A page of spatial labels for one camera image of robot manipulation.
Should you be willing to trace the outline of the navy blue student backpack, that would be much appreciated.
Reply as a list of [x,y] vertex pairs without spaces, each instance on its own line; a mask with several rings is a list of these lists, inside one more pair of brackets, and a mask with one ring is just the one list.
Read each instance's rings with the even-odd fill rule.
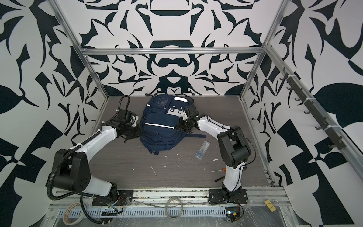
[[185,137],[205,138],[203,134],[193,134],[181,123],[182,112],[194,99],[189,96],[161,94],[151,97],[140,120],[140,140],[153,155],[174,148]]

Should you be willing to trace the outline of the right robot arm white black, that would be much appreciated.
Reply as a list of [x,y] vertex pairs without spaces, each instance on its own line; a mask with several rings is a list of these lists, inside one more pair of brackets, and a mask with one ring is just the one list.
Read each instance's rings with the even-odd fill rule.
[[226,165],[222,189],[226,194],[238,191],[241,186],[242,172],[251,155],[251,143],[239,126],[227,126],[213,120],[209,115],[200,114],[194,105],[181,113],[180,128],[192,128],[206,132],[217,139],[220,155]]

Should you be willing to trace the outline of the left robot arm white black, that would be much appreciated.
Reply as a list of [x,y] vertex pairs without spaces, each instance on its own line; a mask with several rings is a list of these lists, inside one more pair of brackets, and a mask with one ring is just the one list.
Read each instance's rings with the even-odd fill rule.
[[56,201],[79,194],[115,199],[117,185],[92,176],[89,163],[103,147],[116,138],[128,141],[139,137],[138,119],[134,112],[118,110],[113,118],[103,122],[101,128],[85,141],[70,149],[57,151],[46,184],[48,198]]

